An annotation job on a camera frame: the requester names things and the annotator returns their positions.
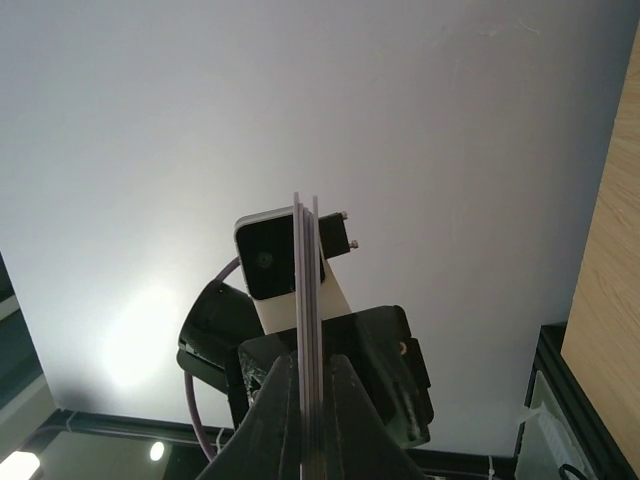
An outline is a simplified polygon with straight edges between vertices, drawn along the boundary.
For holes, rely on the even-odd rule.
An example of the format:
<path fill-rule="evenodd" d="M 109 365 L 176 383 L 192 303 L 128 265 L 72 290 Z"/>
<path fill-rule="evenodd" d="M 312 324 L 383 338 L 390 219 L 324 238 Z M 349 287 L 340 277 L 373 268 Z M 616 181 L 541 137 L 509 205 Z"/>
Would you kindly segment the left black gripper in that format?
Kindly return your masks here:
<path fill-rule="evenodd" d="M 389 436 L 401 447 L 430 441 L 434 409 L 419 342 L 404 309 L 379 306 L 322 322 L 324 357 L 346 356 Z M 225 358 L 227 396 L 238 428 L 275 360 L 297 350 L 294 328 L 242 342 Z"/>

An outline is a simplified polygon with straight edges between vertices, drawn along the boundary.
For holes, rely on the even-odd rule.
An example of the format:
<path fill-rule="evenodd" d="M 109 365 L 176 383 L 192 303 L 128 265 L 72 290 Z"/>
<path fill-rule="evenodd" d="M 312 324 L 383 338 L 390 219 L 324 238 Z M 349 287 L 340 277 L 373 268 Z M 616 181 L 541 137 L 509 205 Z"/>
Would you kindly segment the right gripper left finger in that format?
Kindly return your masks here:
<path fill-rule="evenodd" d="M 274 362 L 239 429 L 199 477 L 298 479 L 300 426 L 297 360 L 283 355 Z"/>

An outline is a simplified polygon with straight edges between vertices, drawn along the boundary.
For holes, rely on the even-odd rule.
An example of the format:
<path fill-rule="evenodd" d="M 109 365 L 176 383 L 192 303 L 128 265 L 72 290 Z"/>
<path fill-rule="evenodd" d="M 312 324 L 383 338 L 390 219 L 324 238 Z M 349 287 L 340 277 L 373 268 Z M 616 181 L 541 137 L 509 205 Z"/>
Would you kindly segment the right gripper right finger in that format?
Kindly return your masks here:
<path fill-rule="evenodd" d="M 387 434 L 349 359 L 334 355 L 324 381 L 328 479 L 423 479 Z"/>

